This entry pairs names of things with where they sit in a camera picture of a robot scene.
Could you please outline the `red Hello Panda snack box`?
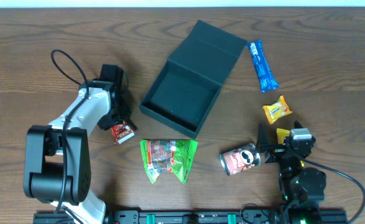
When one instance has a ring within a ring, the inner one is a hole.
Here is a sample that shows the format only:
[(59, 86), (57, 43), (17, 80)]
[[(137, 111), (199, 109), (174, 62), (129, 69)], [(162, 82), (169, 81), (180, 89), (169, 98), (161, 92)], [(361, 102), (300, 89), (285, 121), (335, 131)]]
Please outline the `red Hello Panda snack box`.
[(111, 132), (114, 143), (122, 144), (135, 135), (136, 128), (127, 121), (124, 121), (122, 124), (113, 126)]

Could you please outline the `orange Lemond biscuit packet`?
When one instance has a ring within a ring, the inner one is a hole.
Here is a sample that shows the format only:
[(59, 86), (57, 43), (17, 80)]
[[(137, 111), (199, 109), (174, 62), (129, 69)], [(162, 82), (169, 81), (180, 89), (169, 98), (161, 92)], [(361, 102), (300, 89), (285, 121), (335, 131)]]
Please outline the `orange Lemond biscuit packet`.
[(269, 124), (274, 124), (279, 118), (293, 113), (283, 95), (274, 104), (264, 105), (262, 109), (265, 112)]

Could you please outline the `small red Pringles can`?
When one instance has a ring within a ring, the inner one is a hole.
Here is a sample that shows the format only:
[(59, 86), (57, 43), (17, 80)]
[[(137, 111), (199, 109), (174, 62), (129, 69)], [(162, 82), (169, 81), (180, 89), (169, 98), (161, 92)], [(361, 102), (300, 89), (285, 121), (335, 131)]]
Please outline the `small red Pringles can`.
[(228, 176), (251, 169), (261, 164), (261, 155), (253, 143), (219, 155), (221, 165)]

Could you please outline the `blue cookie roll packet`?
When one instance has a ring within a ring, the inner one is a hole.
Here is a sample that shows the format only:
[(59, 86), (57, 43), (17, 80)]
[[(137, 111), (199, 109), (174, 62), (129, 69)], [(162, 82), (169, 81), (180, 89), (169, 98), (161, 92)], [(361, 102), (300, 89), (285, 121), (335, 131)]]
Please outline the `blue cookie roll packet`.
[(251, 53), (253, 66), (260, 84), (260, 91), (267, 92), (279, 88), (279, 84), (273, 76), (262, 47), (262, 40), (248, 42), (247, 47)]

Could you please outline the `dark green gift box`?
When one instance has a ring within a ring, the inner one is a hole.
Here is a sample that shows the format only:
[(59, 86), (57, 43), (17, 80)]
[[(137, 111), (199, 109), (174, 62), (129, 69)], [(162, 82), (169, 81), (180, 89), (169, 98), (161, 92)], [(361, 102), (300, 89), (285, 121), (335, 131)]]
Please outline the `dark green gift box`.
[(197, 21), (167, 58), (140, 111), (195, 139), (246, 44), (236, 35)]

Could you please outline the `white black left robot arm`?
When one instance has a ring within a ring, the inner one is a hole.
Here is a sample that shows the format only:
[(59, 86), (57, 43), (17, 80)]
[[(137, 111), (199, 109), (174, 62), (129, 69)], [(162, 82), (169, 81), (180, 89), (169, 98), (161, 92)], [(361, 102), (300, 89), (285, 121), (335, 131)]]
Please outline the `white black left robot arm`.
[(113, 213), (90, 189), (88, 137), (129, 118), (120, 81), (91, 80), (80, 85), (76, 100), (47, 125), (27, 132), (24, 193), (55, 207), (36, 213), (34, 223), (113, 223)]

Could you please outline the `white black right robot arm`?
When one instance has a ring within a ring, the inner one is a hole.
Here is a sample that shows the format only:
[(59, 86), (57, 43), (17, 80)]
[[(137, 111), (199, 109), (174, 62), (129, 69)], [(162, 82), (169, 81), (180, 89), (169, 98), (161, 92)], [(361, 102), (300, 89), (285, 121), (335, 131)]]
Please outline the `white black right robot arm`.
[(325, 198), (326, 174), (314, 167), (305, 167), (303, 160), (312, 152), (316, 139), (298, 121), (282, 144), (269, 142), (265, 126), (258, 125), (256, 149), (265, 163), (279, 168), (279, 189), (285, 203), (269, 214), (269, 223), (319, 224), (319, 202)]

